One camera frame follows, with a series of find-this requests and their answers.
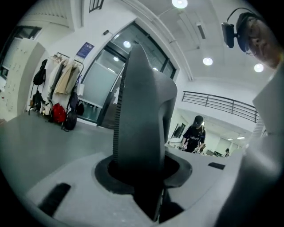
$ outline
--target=cabinet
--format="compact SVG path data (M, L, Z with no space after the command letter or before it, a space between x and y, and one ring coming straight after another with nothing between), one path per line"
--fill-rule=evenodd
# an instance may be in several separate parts
M15 117L24 111L33 76L44 51L39 42L23 38L14 53L4 98L7 110Z

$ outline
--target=cap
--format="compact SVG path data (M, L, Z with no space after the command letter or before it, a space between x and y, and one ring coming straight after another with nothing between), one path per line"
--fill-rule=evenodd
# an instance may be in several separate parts
M253 17L256 18L258 20L262 20L262 18L260 18L258 15L251 13L251 12L245 12L245 13L241 13L239 15L239 19L236 23L236 30L237 30L237 40L238 40L238 44L240 49L243 52L246 52L246 36L245 36L245 28L246 28L246 24L248 21L249 17Z
M203 117L200 115L197 115L194 119L194 121L198 124L201 125L203 123Z

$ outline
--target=air vent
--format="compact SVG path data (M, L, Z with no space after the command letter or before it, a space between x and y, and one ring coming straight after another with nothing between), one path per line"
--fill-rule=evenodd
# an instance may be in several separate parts
M205 34L204 34L204 31L203 31L203 28L202 28L201 24L197 24L197 27L198 27L198 29L199 29L199 32L200 32L200 35L201 35L202 39L206 39L206 37L205 37Z

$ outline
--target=blue sign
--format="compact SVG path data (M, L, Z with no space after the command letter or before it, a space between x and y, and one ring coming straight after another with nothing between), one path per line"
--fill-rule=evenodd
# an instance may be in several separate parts
M93 48L94 45L85 42L85 44L81 47L81 49L78 51L76 55L85 59Z

